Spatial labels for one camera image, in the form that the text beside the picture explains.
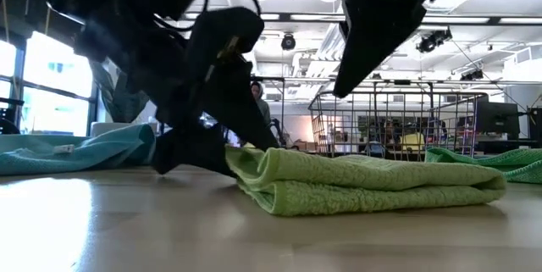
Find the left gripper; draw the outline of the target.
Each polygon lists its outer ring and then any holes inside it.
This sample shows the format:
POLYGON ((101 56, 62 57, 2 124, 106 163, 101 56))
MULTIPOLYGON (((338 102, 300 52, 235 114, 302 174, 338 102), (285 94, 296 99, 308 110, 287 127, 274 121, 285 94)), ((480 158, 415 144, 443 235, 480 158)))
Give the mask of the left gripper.
POLYGON ((252 64, 244 58, 263 30, 263 21, 247 8, 200 14, 190 37, 156 28, 139 50, 146 94, 169 130, 185 131, 185 140, 215 146, 221 128, 199 123, 205 112, 219 126, 263 151, 277 148, 249 89, 252 64))

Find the teal microfiber towel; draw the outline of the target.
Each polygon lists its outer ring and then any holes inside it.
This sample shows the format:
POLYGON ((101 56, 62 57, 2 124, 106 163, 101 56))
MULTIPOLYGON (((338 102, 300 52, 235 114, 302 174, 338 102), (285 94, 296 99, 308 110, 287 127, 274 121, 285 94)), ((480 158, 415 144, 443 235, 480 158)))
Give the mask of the teal microfiber towel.
POLYGON ((155 146, 150 125, 130 125, 96 137, 0 135, 0 176, 148 165, 155 146))

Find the light green microfiber towel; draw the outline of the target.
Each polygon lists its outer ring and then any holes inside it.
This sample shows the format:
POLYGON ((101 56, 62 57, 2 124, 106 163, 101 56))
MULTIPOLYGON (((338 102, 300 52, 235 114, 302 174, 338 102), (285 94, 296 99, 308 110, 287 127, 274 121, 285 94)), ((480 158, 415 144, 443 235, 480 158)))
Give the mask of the light green microfiber towel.
POLYGON ((473 164, 326 158, 294 150, 228 147, 239 188, 277 216, 372 213, 490 203, 506 192, 501 172, 473 164))

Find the bright green microfiber towel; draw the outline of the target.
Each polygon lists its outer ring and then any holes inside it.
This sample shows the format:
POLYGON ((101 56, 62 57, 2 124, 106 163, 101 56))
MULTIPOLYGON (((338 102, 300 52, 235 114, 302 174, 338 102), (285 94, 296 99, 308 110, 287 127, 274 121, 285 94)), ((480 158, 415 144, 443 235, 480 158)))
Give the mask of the bright green microfiber towel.
POLYGON ((513 149, 497 155, 475 155, 473 157, 436 147, 425 153, 427 163, 476 164, 497 169, 512 183, 542 185, 542 149, 513 149))

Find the person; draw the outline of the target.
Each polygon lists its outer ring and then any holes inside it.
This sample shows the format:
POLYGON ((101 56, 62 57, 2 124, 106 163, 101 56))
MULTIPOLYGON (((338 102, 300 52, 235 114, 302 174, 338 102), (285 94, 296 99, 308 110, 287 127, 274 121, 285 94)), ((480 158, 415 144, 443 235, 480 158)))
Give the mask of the person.
POLYGON ((271 123, 270 109, 269 109, 269 105, 263 100, 262 85, 257 81, 253 81, 251 83, 251 91, 257 103, 257 106, 263 115, 264 123, 266 125, 269 125, 271 123))

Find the overhead light bar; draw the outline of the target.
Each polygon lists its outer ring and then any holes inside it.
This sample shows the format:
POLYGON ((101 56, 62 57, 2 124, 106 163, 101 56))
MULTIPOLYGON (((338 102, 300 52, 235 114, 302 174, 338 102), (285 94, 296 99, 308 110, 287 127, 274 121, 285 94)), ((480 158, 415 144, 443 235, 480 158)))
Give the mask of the overhead light bar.
MULTIPOLYGON (((346 19, 343 14, 322 13, 268 13, 262 14, 264 21, 339 23, 346 19)), ((446 14, 427 14, 423 25, 489 25, 489 26, 542 26, 542 16, 463 16, 446 14)))

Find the black computer monitor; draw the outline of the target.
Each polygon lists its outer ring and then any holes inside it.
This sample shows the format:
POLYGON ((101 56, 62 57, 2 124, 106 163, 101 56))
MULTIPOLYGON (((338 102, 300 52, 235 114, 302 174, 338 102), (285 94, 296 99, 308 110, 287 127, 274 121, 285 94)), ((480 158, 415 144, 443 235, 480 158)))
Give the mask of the black computer monitor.
POLYGON ((506 133, 516 140, 520 133, 519 118, 526 115, 519 112, 514 103, 480 102, 477 104, 475 127, 482 133, 506 133))
POLYGON ((531 148, 542 149, 542 108, 530 108, 528 112, 528 135, 532 141, 531 148))

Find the large window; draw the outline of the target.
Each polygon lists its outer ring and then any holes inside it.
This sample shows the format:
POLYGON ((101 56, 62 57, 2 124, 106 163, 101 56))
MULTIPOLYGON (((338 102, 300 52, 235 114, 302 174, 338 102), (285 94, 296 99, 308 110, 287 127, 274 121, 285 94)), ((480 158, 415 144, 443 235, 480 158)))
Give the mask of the large window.
POLYGON ((86 136, 97 106, 88 60, 37 31, 0 36, 0 98, 23 103, 14 108, 23 134, 86 136))

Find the black metal gantry frame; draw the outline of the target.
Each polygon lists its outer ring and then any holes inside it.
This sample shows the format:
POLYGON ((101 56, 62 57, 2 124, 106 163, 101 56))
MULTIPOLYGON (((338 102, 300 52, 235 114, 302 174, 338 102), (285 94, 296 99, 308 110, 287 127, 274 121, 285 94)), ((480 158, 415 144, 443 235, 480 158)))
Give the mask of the black metal gantry frame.
POLYGON ((260 82, 261 84, 264 81, 270 82, 280 93, 281 98, 279 100, 280 102, 280 129, 279 132, 281 134, 285 131, 285 124, 284 124, 284 117, 285 117, 285 78, 284 77, 277 77, 277 76, 259 76, 259 75, 251 75, 251 80, 260 82), (275 82, 280 82, 282 84, 282 87, 278 87, 275 85, 275 82))

